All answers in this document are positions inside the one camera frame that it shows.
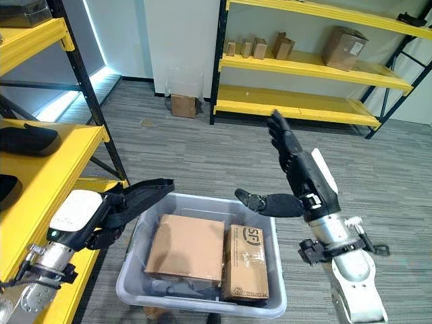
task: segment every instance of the cardboard box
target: cardboard box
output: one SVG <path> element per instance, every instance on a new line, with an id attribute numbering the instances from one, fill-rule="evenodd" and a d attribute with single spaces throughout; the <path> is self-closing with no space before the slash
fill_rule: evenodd
<path id="1" fill-rule="evenodd" d="M 196 98 L 172 94 L 171 113 L 173 116 L 195 118 Z"/>
<path id="2" fill-rule="evenodd" d="M 250 57 L 251 53 L 252 53 L 252 41 L 248 39 L 244 39 L 240 54 L 242 54 L 242 57 L 244 59 L 247 59 L 248 57 Z"/>
<path id="3" fill-rule="evenodd" d="M 267 42 L 263 38 L 254 39 L 253 52 L 255 59 L 264 59 L 265 51 L 267 50 Z"/>
<path id="4" fill-rule="evenodd" d="M 286 38 L 285 32 L 279 32 L 273 46 L 273 56 L 276 59 L 287 59 L 294 47 L 294 41 Z"/>
<path id="5" fill-rule="evenodd" d="M 234 56 L 236 54 L 236 43 L 233 41 L 227 44 L 227 56 Z"/>
<path id="6" fill-rule="evenodd" d="M 324 64 L 350 71 L 367 41 L 366 36 L 357 30 L 335 27 L 322 54 Z"/>
<path id="7" fill-rule="evenodd" d="M 145 272 L 217 286 L 222 278 L 223 231 L 221 221 L 162 215 Z"/>
<path id="8" fill-rule="evenodd" d="M 223 297 L 264 300 L 269 297 L 263 231 L 231 225 L 225 245 Z"/>

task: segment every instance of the wall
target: wall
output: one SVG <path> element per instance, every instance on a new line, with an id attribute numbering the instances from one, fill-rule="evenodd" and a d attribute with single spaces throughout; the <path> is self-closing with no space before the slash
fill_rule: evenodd
<path id="1" fill-rule="evenodd" d="M 104 66 L 101 54 L 82 1 L 63 0 L 87 72 L 92 74 Z M 4 80 L 76 83 L 67 55 L 58 44 L 31 57 L 2 77 Z M 1 87 L 0 92 L 21 108 L 34 113 L 62 91 Z"/>
<path id="2" fill-rule="evenodd" d="M 204 96 L 209 97 L 219 1 L 143 0 L 143 2 L 156 91 L 165 92 L 167 66 L 189 65 L 205 71 Z M 400 12 L 405 11 L 417 15 L 425 1 L 326 0 L 326 3 L 339 6 L 348 4 L 354 9 L 373 11 L 381 16 L 397 17 Z M 259 36 L 266 38 L 272 45 L 276 31 L 285 30 L 288 37 L 296 41 L 296 50 L 320 53 L 332 27 L 337 25 L 354 27 L 369 36 L 370 41 L 360 55 L 360 58 L 365 61 L 384 63 L 403 38 L 401 34 L 368 26 L 276 9 L 232 4 L 226 39 L 240 41 L 244 37 Z M 413 43 L 412 47 L 415 48 L 414 52 L 417 56 L 428 56 L 432 53 L 428 48 L 432 45 L 432 41 L 416 40 Z M 415 67 L 411 63 L 403 62 L 403 58 L 400 61 L 401 65 L 397 73 L 411 81 L 416 76 Z M 430 79 L 429 76 L 424 80 L 394 117 L 424 124 L 432 122 L 432 109 L 426 104 L 432 101 L 432 94 L 427 90 L 431 88 Z M 221 82 L 354 98 L 359 98 L 366 89 L 366 86 L 347 82 L 229 68 L 223 69 Z M 400 93 L 400 91 L 391 91 L 389 104 L 395 101 Z M 381 101 L 382 96 L 380 97 L 378 93 L 371 97 L 367 105 L 373 113 L 379 114 Z"/>
<path id="3" fill-rule="evenodd" d="M 204 97 L 210 97 L 218 0 L 144 1 L 156 92 L 165 92 L 167 67 L 204 72 Z"/>
<path id="4" fill-rule="evenodd" d="M 143 0 L 86 0 L 107 65 L 123 76 L 152 78 Z"/>

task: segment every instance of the metal shelving unit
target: metal shelving unit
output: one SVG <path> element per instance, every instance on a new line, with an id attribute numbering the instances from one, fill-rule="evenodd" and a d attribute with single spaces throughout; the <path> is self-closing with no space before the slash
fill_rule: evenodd
<path id="1" fill-rule="evenodd" d="M 267 52 L 264 59 L 254 59 L 252 56 L 245 59 L 239 53 L 234 56 L 227 56 L 224 53 L 219 69 L 223 67 L 312 76 L 369 86 L 385 86 L 402 90 L 405 95 L 412 90 L 411 84 L 381 64 L 357 61 L 351 71 L 343 71 L 326 66 L 319 55 L 299 51 L 292 51 L 287 60 L 274 59 L 270 52 Z"/>
<path id="2" fill-rule="evenodd" d="M 27 157 L 11 153 L 0 153 L 0 172 L 18 177 L 23 185 L 19 200 L 1 212 L 0 226 L 0 279 L 7 281 L 15 275 L 26 254 L 29 243 L 44 246 L 49 222 L 73 188 L 104 192 L 118 183 L 123 187 L 129 180 L 118 155 L 109 128 L 90 83 L 86 68 L 76 44 L 68 17 L 61 0 L 47 0 L 53 19 L 34 28 L 1 28 L 5 41 L 0 45 L 0 76 L 20 65 L 33 55 L 59 42 L 67 53 L 75 73 L 77 84 L 54 84 L 42 82 L 2 82 L 2 86 L 21 86 L 82 92 L 92 114 L 95 126 L 55 124 L 38 121 L 33 115 L 9 99 L 0 96 L 0 127 L 23 127 L 24 123 L 58 131 L 62 143 L 48 157 Z M 16 114 L 24 119 L 17 119 Z M 92 155 L 104 142 L 114 168 Z M 92 161 L 119 180 L 78 177 Z M 81 250 L 71 263 L 79 276 L 73 284 L 62 286 L 54 301 L 36 318 L 35 323 L 70 324 L 74 318 L 82 293 L 98 250 Z"/>
<path id="3" fill-rule="evenodd" d="M 8 81 L 1 83 L 1 85 L 74 90 L 82 92 L 92 114 L 92 120 L 94 120 L 96 125 L 104 126 L 108 133 L 110 141 L 105 143 L 105 147 L 115 169 L 96 157 L 92 157 L 91 161 L 120 180 L 128 181 L 122 160 L 120 159 L 114 145 L 107 122 L 103 117 L 101 106 L 97 101 L 95 91 L 90 83 L 90 78 L 88 77 L 86 67 L 84 66 L 63 3 L 61 0 L 47 0 L 47 3 L 51 10 L 51 14 L 53 15 L 53 19 L 34 28 L 0 28 L 0 32 L 5 36 L 5 42 L 0 45 L 0 57 L 2 62 L 2 64 L 0 64 L 0 76 L 20 65 L 26 59 L 29 59 L 33 55 L 59 41 L 61 48 L 67 54 L 67 58 L 69 59 L 71 67 L 75 73 L 78 84 Z M 0 113 L 2 116 L 6 118 L 16 118 L 14 111 L 26 119 L 37 120 L 33 115 L 26 113 L 24 109 L 18 107 L 15 103 L 12 103 L 10 100 L 0 95 Z"/>
<path id="4" fill-rule="evenodd" d="M 223 43 L 225 40 L 225 30 L 231 3 L 268 7 L 312 16 L 333 18 L 346 22 L 354 22 L 357 24 L 399 32 L 405 34 L 406 37 L 398 47 L 398 50 L 385 65 L 359 61 L 354 66 L 353 70 L 349 72 L 325 66 L 318 55 L 298 51 L 294 51 L 287 60 L 274 59 L 270 54 L 270 51 L 267 52 L 264 60 L 254 59 L 253 57 L 245 59 L 238 53 L 230 57 L 223 53 Z M 425 18 L 431 8 L 432 0 L 429 0 L 419 17 Z M 392 18 L 385 18 L 371 13 L 364 13 L 361 11 L 354 11 L 309 1 L 221 0 L 219 7 L 215 61 L 213 67 L 213 83 L 211 89 L 210 124 L 214 124 L 215 114 L 218 111 L 270 115 L 274 109 L 278 109 L 281 111 L 282 115 L 289 118 L 368 126 L 371 129 L 371 133 L 367 138 L 370 138 L 406 100 L 406 97 L 412 93 L 421 80 L 431 70 L 432 62 L 429 64 L 423 64 L 403 52 L 404 47 L 416 37 L 432 39 L 432 29 L 428 27 L 414 27 Z M 412 84 L 407 83 L 393 73 L 396 58 L 400 54 L 413 59 L 424 68 L 422 74 Z M 300 94 L 278 90 L 219 85 L 220 73 L 223 67 L 326 78 L 344 82 L 366 84 L 370 87 L 364 94 L 363 98 L 361 98 L 360 101 L 357 101 L 304 93 Z M 374 117 L 368 112 L 363 103 L 377 86 L 386 87 L 387 90 L 381 115 L 379 117 Z M 400 100 L 388 111 L 388 113 L 385 113 L 388 92 L 391 88 L 401 90 L 402 95 Z"/>

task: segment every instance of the robotic arm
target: robotic arm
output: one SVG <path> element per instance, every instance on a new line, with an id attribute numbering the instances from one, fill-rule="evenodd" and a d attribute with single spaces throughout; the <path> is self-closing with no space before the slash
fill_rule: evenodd
<path id="1" fill-rule="evenodd" d="M 338 187 L 319 150 L 303 151 L 277 111 L 269 119 L 268 126 L 271 142 L 279 151 L 279 163 L 294 195 L 259 196 L 237 189 L 237 198 L 261 215 L 303 216 L 316 240 L 303 240 L 298 252 L 304 262 L 323 265 L 340 323 L 388 323 L 375 287 L 375 264 L 363 250 L 388 255 L 388 248 L 372 245 L 360 217 L 342 219 Z M 349 227 L 354 227 L 358 236 L 352 236 Z"/>
<path id="2" fill-rule="evenodd" d="M 16 276 L 0 282 L 0 324 L 33 323 L 64 283 L 78 274 L 70 261 L 83 248 L 108 248 L 125 226 L 174 190 L 173 180 L 120 185 L 102 194 L 72 190 L 54 214 L 45 247 L 32 244 Z"/>

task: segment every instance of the plastic storage bin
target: plastic storage bin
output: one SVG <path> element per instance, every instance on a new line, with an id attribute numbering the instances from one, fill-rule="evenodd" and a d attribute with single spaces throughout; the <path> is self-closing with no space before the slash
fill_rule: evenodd
<path id="1" fill-rule="evenodd" d="M 174 214 L 225 222 L 225 232 L 231 224 L 259 227 L 264 232 L 269 299 L 264 307 L 240 306 L 232 302 L 151 296 L 148 291 L 153 279 L 144 273 L 153 236 L 161 214 Z M 259 216 L 234 200 L 168 194 L 155 206 L 145 211 L 136 225 L 126 259 L 117 279 L 117 295 L 126 304 L 176 308 L 188 311 L 220 313 L 272 319 L 281 316 L 287 306 L 285 284 L 282 278 L 279 246 L 275 221 Z"/>
<path id="2" fill-rule="evenodd" d="M 197 67 L 168 66 L 165 96 L 203 97 L 204 72 Z"/>

